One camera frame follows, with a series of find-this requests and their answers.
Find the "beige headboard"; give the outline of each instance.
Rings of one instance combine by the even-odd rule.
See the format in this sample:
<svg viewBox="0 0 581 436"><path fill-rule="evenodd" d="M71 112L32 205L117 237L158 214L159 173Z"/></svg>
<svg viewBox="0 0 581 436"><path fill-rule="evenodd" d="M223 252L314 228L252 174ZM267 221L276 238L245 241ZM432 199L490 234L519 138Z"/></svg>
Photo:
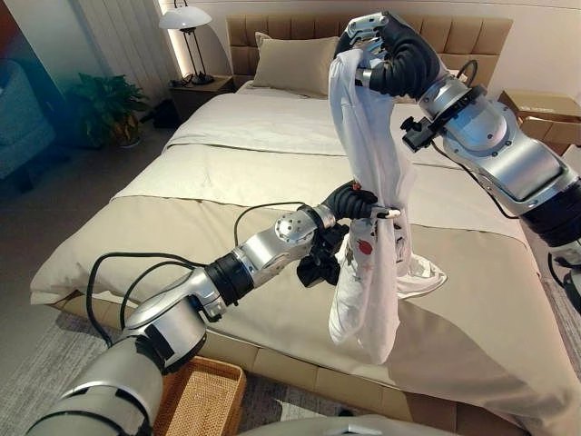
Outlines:
<svg viewBox="0 0 581 436"><path fill-rule="evenodd" d="M339 36L349 20L341 15L230 15L228 35L234 83L237 87L256 73L255 32L276 39L314 39ZM465 16L401 15L438 52L449 69L458 70L469 59L478 60L474 84L488 85L497 66L512 20Z"/></svg>

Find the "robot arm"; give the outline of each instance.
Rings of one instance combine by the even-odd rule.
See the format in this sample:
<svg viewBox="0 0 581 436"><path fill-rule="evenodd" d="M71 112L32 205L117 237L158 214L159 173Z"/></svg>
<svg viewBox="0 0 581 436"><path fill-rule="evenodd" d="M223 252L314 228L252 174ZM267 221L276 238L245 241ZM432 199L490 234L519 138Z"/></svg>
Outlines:
<svg viewBox="0 0 581 436"><path fill-rule="evenodd" d="M307 282L319 279L316 266L329 262L325 256L337 252L349 230L337 224L339 219L399 214L373 205L376 201L374 194L346 183L323 204L283 214L272 227L141 304L120 340L82 372L27 434L151 435L162 375L177 371L206 341L199 312L210 322L218 321L228 305L300 259L312 258ZM322 277L336 283L338 275Z"/></svg>
<svg viewBox="0 0 581 436"><path fill-rule="evenodd" d="M407 94L425 116L401 126L413 152L444 140L446 155L472 172L478 183L549 246L556 262L571 268L566 293L581 313L581 183L579 176L536 139L524 135L516 117L451 75L434 50L389 12L351 20L341 52L358 46L378 61L360 68L356 84L382 94Z"/></svg>

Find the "potted plant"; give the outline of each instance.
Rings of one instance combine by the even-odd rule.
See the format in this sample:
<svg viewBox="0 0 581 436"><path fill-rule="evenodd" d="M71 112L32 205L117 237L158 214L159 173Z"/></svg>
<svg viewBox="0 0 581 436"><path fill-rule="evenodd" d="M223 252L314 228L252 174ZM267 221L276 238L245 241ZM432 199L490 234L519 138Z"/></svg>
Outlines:
<svg viewBox="0 0 581 436"><path fill-rule="evenodd" d="M79 74L69 95L77 110L81 133L98 148L118 144L129 148L140 142L139 122L133 111L144 111L149 106L142 89L128 84L124 75L94 77Z"/></svg>

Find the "woven basket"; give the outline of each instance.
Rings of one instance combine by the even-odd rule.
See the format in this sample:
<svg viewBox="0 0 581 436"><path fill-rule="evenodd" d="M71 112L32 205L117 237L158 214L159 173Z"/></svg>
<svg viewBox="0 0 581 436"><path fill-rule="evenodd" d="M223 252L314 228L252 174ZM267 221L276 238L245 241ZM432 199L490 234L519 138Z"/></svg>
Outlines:
<svg viewBox="0 0 581 436"><path fill-rule="evenodd" d="M196 356L163 378L155 436L233 436L241 418L244 371Z"/></svg>

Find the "beige pillow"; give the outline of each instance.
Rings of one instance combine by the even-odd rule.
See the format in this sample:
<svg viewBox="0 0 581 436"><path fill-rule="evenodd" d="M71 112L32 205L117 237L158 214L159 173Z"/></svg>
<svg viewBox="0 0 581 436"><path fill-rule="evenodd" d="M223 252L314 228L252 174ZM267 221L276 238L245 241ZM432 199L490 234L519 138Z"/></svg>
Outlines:
<svg viewBox="0 0 581 436"><path fill-rule="evenodd" d="M256 32L259 62L254 86L269 86L297 94L324 96L329 91L329 67L339 38L273 39Z"/></svg>

